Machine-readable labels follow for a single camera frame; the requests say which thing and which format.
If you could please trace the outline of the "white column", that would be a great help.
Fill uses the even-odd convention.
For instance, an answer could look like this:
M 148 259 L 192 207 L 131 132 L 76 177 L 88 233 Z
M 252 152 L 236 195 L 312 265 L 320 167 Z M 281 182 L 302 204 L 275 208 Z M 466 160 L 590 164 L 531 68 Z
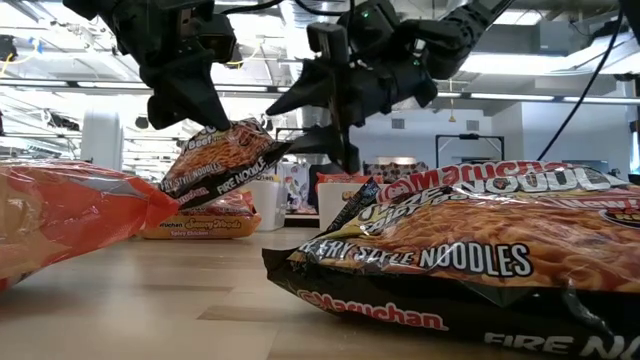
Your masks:
M 89 108 L 84 113 L 80 153 L 82 160 L 121 171 L 124 131 L 116 111 Z

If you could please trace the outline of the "long ceiling light strip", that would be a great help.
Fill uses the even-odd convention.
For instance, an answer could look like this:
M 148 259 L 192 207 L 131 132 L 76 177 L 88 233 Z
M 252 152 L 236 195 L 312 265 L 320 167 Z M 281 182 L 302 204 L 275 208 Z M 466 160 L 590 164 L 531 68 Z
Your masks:
M 23 79 L 23 78 L 0 78 L 0 87 L 35 89 L 61 92 L 80 93 L 121 93 L 143 95 L 151 94 L 152 90 L 141 82 L 109 82 L 109 81 L 73 81 L 73 80 L 51 80 L 51 79 Z M 231 95 L 263 95 L 263 94 L 284 94 L 288 87 L 276 86 L 255 86 L 255 85 L 217 85 L 216 89 L 224 94 Z M 503 94 L 503 93 L 481 93 L 468 91 L 440 91 L 440 98 L 462 99 L 462 100 L 487 100 L 487 101 L 514 101 L 514 102 L 552 102 L 552 103 L 577 103 L 578 96 L 565 95 L 533 95 L 533 94 Z M 632 97 L 605 97 L 587 96 L 583 99 L 584 104 L 594 105 L 624 105 L 640 106 L 640 98 Z

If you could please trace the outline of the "dark patterned panel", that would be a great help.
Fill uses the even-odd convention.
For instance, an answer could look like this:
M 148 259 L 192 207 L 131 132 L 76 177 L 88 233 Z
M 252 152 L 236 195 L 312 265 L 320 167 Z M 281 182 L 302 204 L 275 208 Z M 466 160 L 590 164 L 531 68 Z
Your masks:
M 364 175 L 373 176 L 376 180 L 381 180 L 384 184 L 391 184 L 411 174 L 428 171 L 429 167 L 424 162 L 413 164 L 399 164 L 395 162 L 374 164 L 364 162 L 362 164 L 362 170 Z

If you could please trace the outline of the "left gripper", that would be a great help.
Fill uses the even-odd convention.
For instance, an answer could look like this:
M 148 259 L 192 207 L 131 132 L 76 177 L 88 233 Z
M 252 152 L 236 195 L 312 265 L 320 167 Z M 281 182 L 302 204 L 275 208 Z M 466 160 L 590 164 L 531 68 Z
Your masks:
M 99 16 L 122 54 L 149 78 L 147 115 L 154 129 L 183 120 L 228 130 L 231 126 L 211 79 L 212 61 L 197 57 L 189 34 L 198 0 L 100 0 Z

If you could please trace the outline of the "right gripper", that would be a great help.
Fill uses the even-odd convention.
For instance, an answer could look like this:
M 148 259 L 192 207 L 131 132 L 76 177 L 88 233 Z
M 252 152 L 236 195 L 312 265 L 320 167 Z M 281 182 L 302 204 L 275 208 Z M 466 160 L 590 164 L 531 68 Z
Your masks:
M 358 53 L 350 44 L 347 26 L 317 22 L 307 27 L 309 46 L 318 56 L 303 61 L 296 82 L 267 110 L 275 116 L 313 106 L 328 109 L 331 126 L 314 126 L 292 141 L 291 154 L 325 154 L 347 173 L 359 170 L 359 150 L 350 129 L 367 117 L 391 111 L 394 104 L 415 97 L 426 105 L 437 88 L 423 65 L 394 36 L 380 50 Z

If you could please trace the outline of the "black Fire Noodle pack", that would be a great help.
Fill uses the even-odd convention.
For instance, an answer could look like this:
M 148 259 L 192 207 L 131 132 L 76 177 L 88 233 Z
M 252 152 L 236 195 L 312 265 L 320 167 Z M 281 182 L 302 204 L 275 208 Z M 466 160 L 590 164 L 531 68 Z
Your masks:
M 205 127 L 183 143 L 180 155 L 159 189 L 182 210 L 223 197 L 274 167 L 290 149 L 254 118 L 235 121 L 227 130 Z
M 584 165 L 460 164 L 368 184 L 324 233 L 262 256 L 270 281 L 336 315 L 640 360 L 640 185 Z

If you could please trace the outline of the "white patterned cover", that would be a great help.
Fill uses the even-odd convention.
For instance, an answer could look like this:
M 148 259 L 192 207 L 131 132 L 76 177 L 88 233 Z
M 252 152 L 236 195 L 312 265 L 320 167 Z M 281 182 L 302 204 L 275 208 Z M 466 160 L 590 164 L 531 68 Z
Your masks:
M 306 162 L 283 164 L 287 206 L 290 212 L 297 212 L 307 205 L 310 185 L 309 168 L 310 165 Z

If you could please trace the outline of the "bright ceiling light panel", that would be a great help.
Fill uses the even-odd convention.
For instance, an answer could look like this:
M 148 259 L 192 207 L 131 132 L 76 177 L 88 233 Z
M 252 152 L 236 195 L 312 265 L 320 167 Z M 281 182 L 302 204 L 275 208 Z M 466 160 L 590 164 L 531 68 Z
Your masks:
M 553 70 L 557 59 L 549 56 L 475 53 L 460 70 L 491 75 L 543 75 Z

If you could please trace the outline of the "low black metal frame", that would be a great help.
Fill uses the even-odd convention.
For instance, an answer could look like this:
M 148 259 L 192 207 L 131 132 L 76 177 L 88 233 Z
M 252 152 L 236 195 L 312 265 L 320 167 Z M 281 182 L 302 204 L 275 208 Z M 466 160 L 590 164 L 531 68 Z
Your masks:
M 447 142 L 445 144 L 443 144 L 442 146 L 440 145 L 440 140 L 443 138 L 447 138 Z M 446 146 L 449 144 L 449 142 L 452 139 L 458 139 L 458 140 L 463 140 L 463 141 L 477 141 L 477 140 L 481 140 L 484 139 L 486 142 L 488 142 L 499 154 L 500 154 L 500 159 L 501 161 L 505 161 L 506 160 L 506 154 L 505 154 L 505 138 L 504 136 L 487 136 L 487 135 L 479 135 L 477 133 L 467 133 L 467 134 L 458 134 L 458 135 L 446 135 L 446 134 L 436 134 L 435 135 L 435 150 L 436 150 L 436 155 L 435 155 L 435 164 L 436 167 L 440 167 L 440 153 L 442 150 L 444 150 L 446 148 Z M 492 141 L 493 140 L 497 140 L 500 144 L 499 147 L 497 147 Z

